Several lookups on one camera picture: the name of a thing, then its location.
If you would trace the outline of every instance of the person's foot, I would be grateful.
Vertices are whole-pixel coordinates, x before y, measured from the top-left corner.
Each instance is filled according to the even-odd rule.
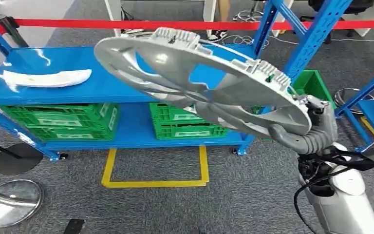
[[[212,42],[217,42],[227,37],[227,34],[227,30],[213,30],[207,39]]]

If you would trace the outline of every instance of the gray carpet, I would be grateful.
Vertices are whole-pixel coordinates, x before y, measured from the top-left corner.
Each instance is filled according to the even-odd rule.
[[[232,4],[231,12],[250,1]],[[143,20],[200,20],[200,3],[126,2],[127,11]],[[298,9],[298,14],[310,13]],[[102,0],[75,1],[65,18],[107,19]],[[335,38],[344,38],[343,31]],[[93,45],[111,30],[57,29],[50,46]],[[287,32],[281,39],[297,41]],[[367,39],[374,39],[374,30]],[[270,39],[262,58],[283,67],[293,45]],[[320,73],[331,93],[343,87],[362,87],[374,77],[374,43],[335,41],[323,45],[308,65]],[[349,124],[339,123],[339,138],[350,148],[360,145]],[[0,144],[16,141],[0,129]],[[19,176],[0,175],[0,184],[26,178],[46,192],[42,209],[29,221],[0,229],[0,234],[59,234],[69,219],[86,220],[83,233],[308,233],[297,217],[292,196],[297,187],[296,154],[273,141],[257,140],[248,155],[238,157],[229,147],[208,147],[210,182],[201,188],[107,189],[100,181],[108,151],[74,151],[59,163],[43,160]],[[112,180],[197,179],[198,150],[118,150]],[[374,169],[363,174],[374,208]],[[305,196],[300,196],[305,217],[319,230]]]

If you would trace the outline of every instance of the yellow floor marking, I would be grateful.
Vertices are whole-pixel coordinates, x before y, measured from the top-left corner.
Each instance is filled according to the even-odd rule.
[[[162,180],[162,181],[110,181],[117,149],[110,149],[105,163],[101,184],[107,188],[163,188],[163,187],[198,187],[209,182],[207,151],[199,146],[200,180]]]
[[[362,121],[363,124],[365,124],[365,126],[369,129],[369,131],[371,131],[371,133],[374,135],[374,128],[372,127],[372,125],[368,122],[368,120],[366,119],[366,117],[362,116],[360,118],[360,120]]]

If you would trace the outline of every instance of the stacked green crates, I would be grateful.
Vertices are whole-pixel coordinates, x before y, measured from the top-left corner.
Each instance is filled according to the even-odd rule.
[[[332,107],[336,108],[332,96],[317,70],[303,71],[293,84],[293,88],[299,95],[313,95],[329,101]],[[251,108],[251,112],[258,114],[261,109],[260,106],[254,106]],[[165,103],[151,102],[150,111],[157,139],[221,137],[228,132],[226,128],[209,123],[190,112]]]
[[[113,140],[120,114],[116,103],[18,105],[0,108],[43,141]]]
[[[150,102],[149,105],[158,140],[224,137],[228,133],[228,129],[174,106],[162,102]]]

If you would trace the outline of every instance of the white desk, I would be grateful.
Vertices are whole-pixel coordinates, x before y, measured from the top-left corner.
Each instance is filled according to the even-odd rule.
[[[294,0],[284,0],[284,2],[289,8],[293,5],[293,1]],[[307,5],[307,1],[298,1],[298,5],[300,3]],[[374,6],[366,9],[366,11],[359,13],[358,15],[355,15],[355,14],[342,15],[342,18],[344,20],[374,20]],[[284,21],[283,16],[279,14],[276,18],[276,22],[283,22],[283,21]],[[361,35],[361,37],[364,37],[369,32],[369,30],[370,28],[355,29],[355,31],[359,35]],[[273,30],[272,32],[275,37],[277,37],[277,35],[279,34],[278,30]]]
[[[122,0],[104,0],[111,20],[122,20],[121,1]],[[157,0],[157,1],[203,1],[203,19],[206,22],[214,21],[217,0]],[[119,29],[114,29],[115,35],[120,34]],[[207,30],[207,35],[211,35],[211,30]]]
[[[344,20],[374,20],[374,6],[366,9],[366,11],[359,13],[358,15],[349,14],[342,15]],[[361,36],[364,37],[370,28],[356,28],[355,31]]]

